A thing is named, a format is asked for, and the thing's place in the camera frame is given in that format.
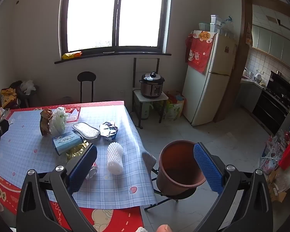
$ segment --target pressure cooker lid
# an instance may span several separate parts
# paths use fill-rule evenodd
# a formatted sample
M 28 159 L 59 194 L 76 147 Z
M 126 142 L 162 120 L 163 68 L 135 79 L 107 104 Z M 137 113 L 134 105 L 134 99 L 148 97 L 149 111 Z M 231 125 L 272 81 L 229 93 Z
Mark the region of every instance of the pressure cooker lid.
M 149 80 L 149 81 L 159 80 L 159 79 L 161 79 L 161 76 L 159 74 L 157 74 L 156 72 L 146 73 L 144 79 Z

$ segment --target kitchen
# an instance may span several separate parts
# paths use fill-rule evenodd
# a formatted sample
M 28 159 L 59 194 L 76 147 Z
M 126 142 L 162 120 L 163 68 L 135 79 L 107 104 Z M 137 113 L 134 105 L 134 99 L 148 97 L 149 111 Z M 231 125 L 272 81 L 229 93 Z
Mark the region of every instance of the kitchen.
M 274 136 L 290 126 L 290 17 L 253 5 L 251 33 L 236 103 Z

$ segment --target window frame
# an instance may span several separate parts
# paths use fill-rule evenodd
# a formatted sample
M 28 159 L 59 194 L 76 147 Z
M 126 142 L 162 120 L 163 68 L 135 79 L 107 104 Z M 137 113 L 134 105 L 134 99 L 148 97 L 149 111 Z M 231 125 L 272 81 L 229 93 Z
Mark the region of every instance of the window frame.
M 164 42 L 164 37 L 165 37 L 167 2 L 168 2 L 168 0 L 162 0 L 162 2 L 161 2 L 161 13 L 160 13 L 160 24 L 159 24 L 157 47 L 119 46 L 118 45 L 121 0 L 115 0 L 114 1 L 114 12 L 113 12 L 112 46 L 73 50 L 73 51 L 82 51 L 83 55 L 102 54 L 102 53 L 108 53 L 108 52 L 109 53 L 131 52 L 131 54 L 133 54 L 133 52 L 162 53 L 163 42 Z M 62 54 L 68 52 L 68 38 L 67 38 L 68 6 L 69 6 L 69 0 L 62 0 L 61 18 L 60 18 L 60 37 L 61 37 L 61 52 L 62 52 Z

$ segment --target blue gripper pad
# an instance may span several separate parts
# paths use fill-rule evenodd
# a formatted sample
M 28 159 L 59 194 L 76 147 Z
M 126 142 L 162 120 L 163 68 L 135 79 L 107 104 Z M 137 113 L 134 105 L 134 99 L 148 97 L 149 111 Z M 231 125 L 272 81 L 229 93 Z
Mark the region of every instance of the blue gripper pad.
M 212 191 L 220 195 L 223 191 L 223 175 L 199 143 L 194 145 L 193 156 Z
M 73 194 L 78 192 L 81 188 L 92 164 L 97 159 L 97 147 L 95 145 L 91 145 L 85 153 L 82 155 L 76 166 L 71 171 L 68 176 L 69 185 L 67 190 L 69 194 Z

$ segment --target window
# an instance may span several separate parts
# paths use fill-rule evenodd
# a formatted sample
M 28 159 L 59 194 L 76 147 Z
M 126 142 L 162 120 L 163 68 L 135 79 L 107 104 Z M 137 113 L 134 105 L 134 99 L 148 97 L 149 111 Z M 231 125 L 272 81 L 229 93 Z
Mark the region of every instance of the window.
M 62 53 L 162 52 L 167 0 L 63 0 Z

